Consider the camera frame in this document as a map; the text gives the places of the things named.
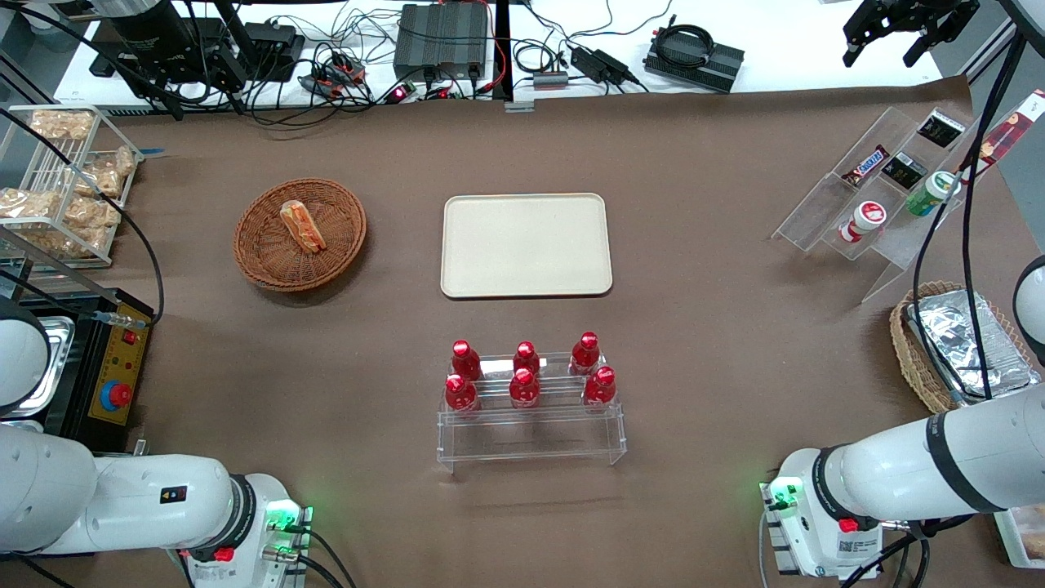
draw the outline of red emergency stop button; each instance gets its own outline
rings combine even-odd
[[[109,404],[115,406],[117,409],[131,404],[131,386],[120,382],[109,389]]]

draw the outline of red button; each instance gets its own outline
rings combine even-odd
[[[236,551],[232,547],[218,547],[214,551],[214,560],[218,562],[231,562]]]
[[[131,404],[131,386],[120,383],[109,390],[109,402],[116,408]]]

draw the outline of red bottle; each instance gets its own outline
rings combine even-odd
[[[479,410],[479,394],[475,385],[465,380],[460,374],[446,377],[446,406],[459,413]]]
[[[534,376],[540,374],[540,357],[537,355],[537,350],[534,349],[533,344],[530,342],[519,344],[518,349],[515,350],[515,357],[512,358],[512,368],[515,372],[526,368]]]
[[[576,376],[591,374],[599,363],[599,337],[590,331],[581,335],[581,340],[574,346],[574,354],[570,358],[570,373]]]
[[[461,375],[472,382],[483,379],[483,369],[479,366],[479,354],[464,339],[454,344],[454,357],[450,358],[454,374]]]
[[[515,408],[533,408],[540,403],[540,382],[529,369],[520,368],[508,385],[508,394]]]
[[[584,404],[588,406],[601,406],[608,404],[617,396],[617,373],[613,369],[604,366],[588,376],[584,384]]]

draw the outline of wicker basket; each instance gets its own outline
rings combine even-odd
[[[935,297],[936,293],[962,289],[963,287],[963,285],[951,281],[930,281],[920,285],[918,291],[919,297],[924,299],[926,297]],[[951,395],[947,392],[947,386],[944,385],[943,380],[936,374],[936,369],[932,366],[932,360],[929,359],[922,349],[918,336],[905,326],[907,323],[905,311],[907,305],[913,300],[912,292],[908,291],[907,297],[897,305],[897,308],[892,309],[892,313],[889,315],[889,334],[892,336],[892,348],[897,351],[897,359],[900,360],[900,371],[904,375],[904,380],[907,380],[907,383],[914,390],[914,394],[918,395],[918,398],[922,399],[922,402],[929,410],[935,414],[955,409],[958,406],[951,400]],[[1001,324],[1008,338],[1013,340],[1020,355],[1023,356],[1023,359],[1027,363],[1030,363],[1027,351],[1023,347],[1023,342],[1017,336],[1013,324],[1008,323],[1008,320],[1005,319],[1005,315],[1001,314],[998,307],[995,307],[990,302],[988,302],[988,306],[991,307],[991,312],[998,319],[998,323]]]
[[[287,199],[300,199],[327,248],[310,253],[291,236],[279,217]],[[355,195],[341,184],[303,178],[280,184],[251,203],[236,225],[232,252],[247,279],[266,289],[302,291],[338,277],[359,252],[367,216]]]

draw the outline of green can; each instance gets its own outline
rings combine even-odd
[[[954,173],[947,171],[936,171],[929,175],[929,179],[922,184],[918,191],[907,196],[907,211],[915,216],[925,216],[936,207],[937,204],[947,199],[947,194],[954,185]],[[961,191],[961,186],[954,193]]]

